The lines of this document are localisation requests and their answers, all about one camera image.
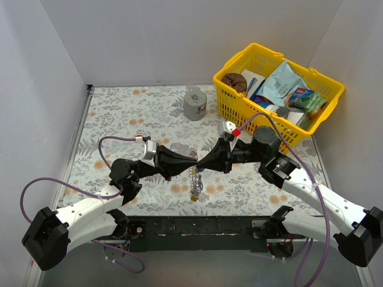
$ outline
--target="light blue package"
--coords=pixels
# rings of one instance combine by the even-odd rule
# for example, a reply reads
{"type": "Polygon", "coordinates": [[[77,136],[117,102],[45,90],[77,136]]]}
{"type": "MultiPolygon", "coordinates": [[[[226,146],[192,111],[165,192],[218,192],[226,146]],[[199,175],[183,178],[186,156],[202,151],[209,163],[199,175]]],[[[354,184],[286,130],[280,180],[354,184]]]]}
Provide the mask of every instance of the light blue package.
{"type": "Polygon", "coordinates": [[[285,106],[284,100],[297,88],[308,88],[305,81],[296,75],[284,60],[266,79],[257,96],[265,97],[276,106],[285,106]]]}

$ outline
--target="gray cylinder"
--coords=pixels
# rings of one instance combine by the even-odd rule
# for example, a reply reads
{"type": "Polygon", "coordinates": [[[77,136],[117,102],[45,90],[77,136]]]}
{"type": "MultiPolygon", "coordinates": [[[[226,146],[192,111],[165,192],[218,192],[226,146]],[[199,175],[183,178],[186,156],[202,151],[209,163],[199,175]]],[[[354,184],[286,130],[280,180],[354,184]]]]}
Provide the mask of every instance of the gray cylinder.
{"type": "Polygon", "coordinates": [[[191,121],[198,121],[206,115],[208,97],[200,90],[188,91],[184,96],[184,115],[191,121]]]}

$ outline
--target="floral tablecloth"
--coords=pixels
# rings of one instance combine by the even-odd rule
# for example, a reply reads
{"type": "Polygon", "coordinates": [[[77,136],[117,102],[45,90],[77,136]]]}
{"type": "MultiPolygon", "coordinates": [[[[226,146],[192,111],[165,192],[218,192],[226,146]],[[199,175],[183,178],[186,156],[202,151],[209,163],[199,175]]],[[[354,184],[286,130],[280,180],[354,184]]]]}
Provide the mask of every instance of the floral tablecloth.
{"type": "MultiPolygon", "coordinates": [[[[205,156],[215,145],[217,126],[223,118],[217,112],[214,86],[154,86],[95,88],[87,119],[75,156],[69,183],[95,193],[106,184],[108,167],[98,153],[98,140],[106,135],[148,136],[169,149],[189,156],[205,156]],[[183,114],[187,90],[201,89],[207,94],[207,115],[190,121],[183,114]]],[[[241,139],[250,142],[247,133],[241,139]]],[[[324,175],[311,138],[303,140],[296,151],[308,163],[319,181],[324,175]]],[[[108,161],[117,158],[138,160],[143,146],[115,140],[104,141],[108,161]]],[[[271,215],[281,205],[289,205],[312,215],[319,214],[297,197],[268,184],[257,173],[259,164],[234,164],[224,175],[202,172],[203,191],[197,202],[190,200],[189,173],[183,172],[166,182],[160,175],[140,180],[142,190],[121,207],[127,215],[271,215]]],[[[73,204],[84,195],[67,188],[63,205],[73,204]]]]}

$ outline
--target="yellow basket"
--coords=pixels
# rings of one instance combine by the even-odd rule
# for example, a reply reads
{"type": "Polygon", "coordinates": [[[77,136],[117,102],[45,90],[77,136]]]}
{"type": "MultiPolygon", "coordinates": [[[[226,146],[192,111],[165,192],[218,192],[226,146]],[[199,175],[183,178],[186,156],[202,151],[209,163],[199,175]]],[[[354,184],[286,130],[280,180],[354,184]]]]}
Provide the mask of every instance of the yellow basket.
{"type": "MultiPolygon", "coordinates": [[[[338,104],[339,96],[344,92],[345,86],[313,68],[304,68],[290,60],[288,64],[295,74],[302,77],[311,90],[319,91],[326,99],[327,103],[322,108],[322,112],[316,118],[310,120],[307,130],[303,130],[284,118],[280,118],[274,112],[269,112],[246,98],[245,93],[237,93],[233,88],[221,82],[227,73],[241,73],[248,69],[254,73],[268,77],[286,58],[282,53],[274,52],[260,44],[252,43],[243,51],[235,54],[223,68],[214,75],[213,83],[217,87],[217,102],[220,115],[232,121],[238,126],[243,125],[256,112],[269,114],[283,137],[292,146],[296,146],[303,138],[312,135],[322,121],[324,121],[338,104]]],[[[253,134],[257,126],[271,126],[269,120],[259,115],[246,126],[246,131],[253,134]]],[[[287,153],[287,147],[282,144],[281,152],[287,153]]]]}

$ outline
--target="gray wall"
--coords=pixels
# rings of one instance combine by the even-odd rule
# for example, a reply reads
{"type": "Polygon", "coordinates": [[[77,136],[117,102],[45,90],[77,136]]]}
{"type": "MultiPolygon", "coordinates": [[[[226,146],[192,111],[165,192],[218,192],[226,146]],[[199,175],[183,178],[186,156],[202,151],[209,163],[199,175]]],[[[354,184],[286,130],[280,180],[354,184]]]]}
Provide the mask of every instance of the gray wall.
{"type": "MultiPolygon", "coordinates": [[[[346,86],[318,144],[333,189],[366,208],[383,208],[383,3],[344,0],[310,66],[346,86]]],[[[369,268],[383,286],[383,249],[369,268]]]]}
{"type": "Polygon", "coordinates": [[[342,0],[41,0],[96,86],[211,83],[259,42],[306,66],[342,0]]]}
{"type": "MultiPolygon", "coordinates": [[[[62,176],[86,86],[38,0],[0,0],[0,286],[23,286],[31,257],[22,188],[62,176]]],[[[57,186],[36,184],[29,216],[52,204],[57,186]]]]}

